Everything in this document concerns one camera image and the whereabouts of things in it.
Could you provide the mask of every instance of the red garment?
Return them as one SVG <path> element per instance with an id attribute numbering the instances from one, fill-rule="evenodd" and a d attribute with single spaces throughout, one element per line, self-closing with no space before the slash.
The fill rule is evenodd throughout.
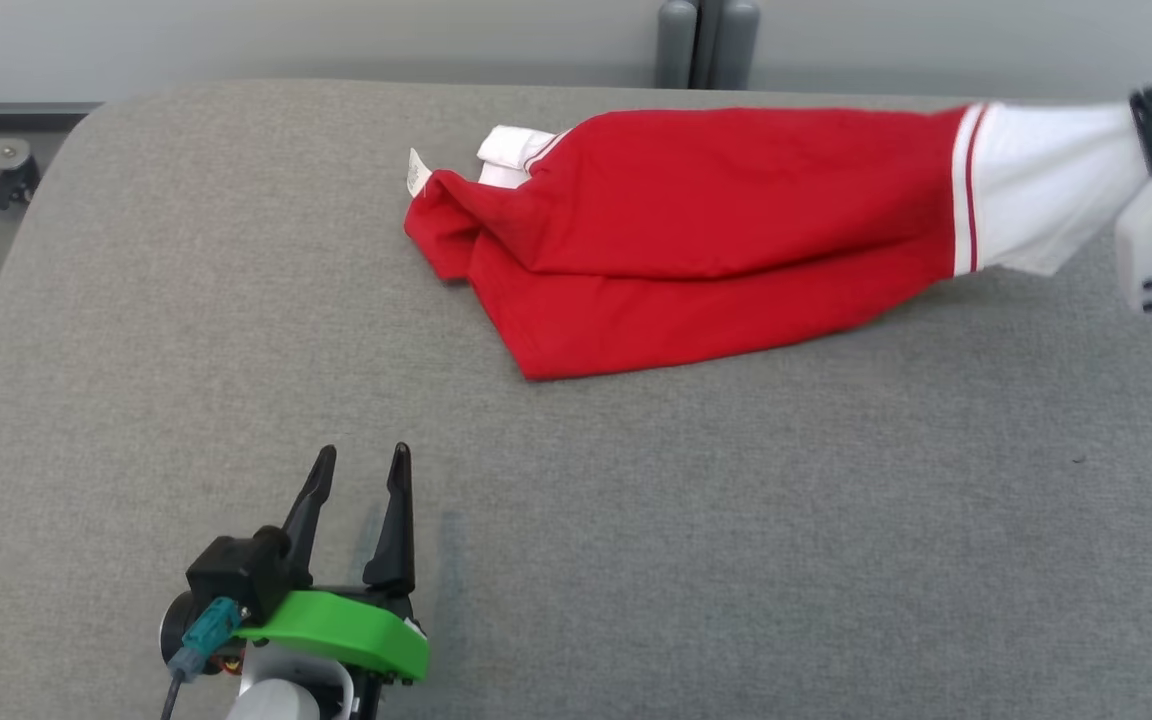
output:
<path id="1" fill-rule="evenodd" d="M 609 113 L 516 190 L 435 170 L 404 229 L 473 286 L 529 379 L 764 350 L 954 274 L 965 111 Z"/>

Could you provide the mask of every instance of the black mount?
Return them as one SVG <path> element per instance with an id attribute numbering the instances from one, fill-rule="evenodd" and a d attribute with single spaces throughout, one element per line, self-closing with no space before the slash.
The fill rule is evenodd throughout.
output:
<path id="1" fill-rule="evenodd" d="M 18 167 L 3 170 L 0 174 L 0 210 L 7 210 L 14 202 L 28 205 L 33 200 L 33 192 L 41 182 L 38 161 L 30 156 Z"/>
<path id="2" fill-rule="evenodd" d="M 334 470 L 335 447 L 326 446 L 282 528 L 265 525 L 250 538 L 221 536 L 211 541 L 184 573 L 194 601 L 206 607 L 218 597 L 233 598 L 250 612 L 253 626 L 264 626 L 287 593 L 314 584 L 310 555 Z"/>

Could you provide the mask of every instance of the green plastic part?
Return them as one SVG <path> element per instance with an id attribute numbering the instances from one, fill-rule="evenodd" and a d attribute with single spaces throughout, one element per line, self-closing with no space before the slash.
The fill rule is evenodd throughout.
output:
<path id="1" fill-rule="evenodd" d="M 429 639 L 393 612 L 321 591 L 294 591 L 260 628 L 240 628 L 240 638 L 268 639 L 310 655 L 329 657 L 380 674 L 424 680 Z"/>

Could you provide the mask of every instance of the gray cushion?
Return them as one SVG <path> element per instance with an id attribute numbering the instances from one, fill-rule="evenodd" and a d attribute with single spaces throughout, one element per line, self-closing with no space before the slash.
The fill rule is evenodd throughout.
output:
<path id="1" fill-rule="evenodd" d="M 408 147 L 471 172 L 494 123 L 948 103 L 291 81 L 97 111 L 0 281 L 0 720 L 156 719 L 183 570 L 328 442 L 314 574 L 357 579 L 396 441 L 433 665 L 381 717 L 1152 719 L 1152 319 L 1107 243 L 843 336 L 526 384 L 401 229 Z"/>

